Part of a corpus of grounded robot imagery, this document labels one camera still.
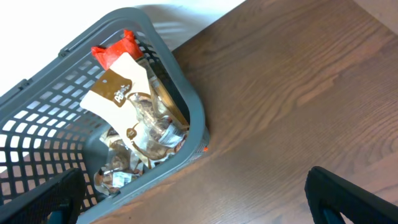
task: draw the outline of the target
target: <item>orange object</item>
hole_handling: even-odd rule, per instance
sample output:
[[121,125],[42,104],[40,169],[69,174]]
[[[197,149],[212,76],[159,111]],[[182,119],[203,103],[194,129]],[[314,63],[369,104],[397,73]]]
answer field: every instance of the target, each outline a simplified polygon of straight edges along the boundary
[[133,32],[130,30],[124,30],[123,39],[117,41],[114,45],[108,48],[91,48],[91,53],[105,70],[107,70],[113,62],[125,52],[128,52],[134,60],[144,56],[142,51],[139,49],[138,44],[134,40]]

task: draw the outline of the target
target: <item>wooden table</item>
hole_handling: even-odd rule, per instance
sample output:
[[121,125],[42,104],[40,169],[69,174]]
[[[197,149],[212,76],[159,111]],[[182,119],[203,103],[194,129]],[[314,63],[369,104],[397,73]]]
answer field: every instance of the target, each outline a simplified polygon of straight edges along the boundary
[[208,155],[97,223],[311,223],[324,168],[398,203],[398,37],[350,0],[247,0],[175,52]]

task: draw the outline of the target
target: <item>white wall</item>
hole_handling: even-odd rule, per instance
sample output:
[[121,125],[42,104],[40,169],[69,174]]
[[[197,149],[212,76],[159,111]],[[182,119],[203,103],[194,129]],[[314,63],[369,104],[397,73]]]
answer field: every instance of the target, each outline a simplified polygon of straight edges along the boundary
[[243,1],[2,1],[0,96],[23,78],[36,74],[62,47],[115,9],[141,7],[169,48],[174,49]]

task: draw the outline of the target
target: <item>brown wooden surface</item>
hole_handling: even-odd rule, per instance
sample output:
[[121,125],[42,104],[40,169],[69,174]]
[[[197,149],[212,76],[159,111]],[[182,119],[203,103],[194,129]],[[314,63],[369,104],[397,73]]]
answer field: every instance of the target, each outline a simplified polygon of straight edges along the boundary
[[175,51],[206,157],[97,223],[311,223],[324,168],[398,203],[398,37],[350,0],[247,0]]

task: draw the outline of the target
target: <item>basket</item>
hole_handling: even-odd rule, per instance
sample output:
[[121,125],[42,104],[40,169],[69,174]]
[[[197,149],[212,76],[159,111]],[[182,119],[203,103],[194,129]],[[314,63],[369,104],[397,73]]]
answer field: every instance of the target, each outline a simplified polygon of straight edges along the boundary
[[[117,42],[124,29],[134,31],[151,66],[164,71],[157,75],[190,122],[190,133],[176,155],[125,185],[118,194],[105,197],[93,188],[92,178],[108,156],[99,136],[109,124],[80,108],[79,102],[104,73],[91,56],[91,47]],[[208,141],[202,103],[149,18],[139,9],[118,9],[79,35],[38,74],[0,98],[0,203],[79,167],[85,176],[86,195],[78,223],[89,223],[200,157]]]

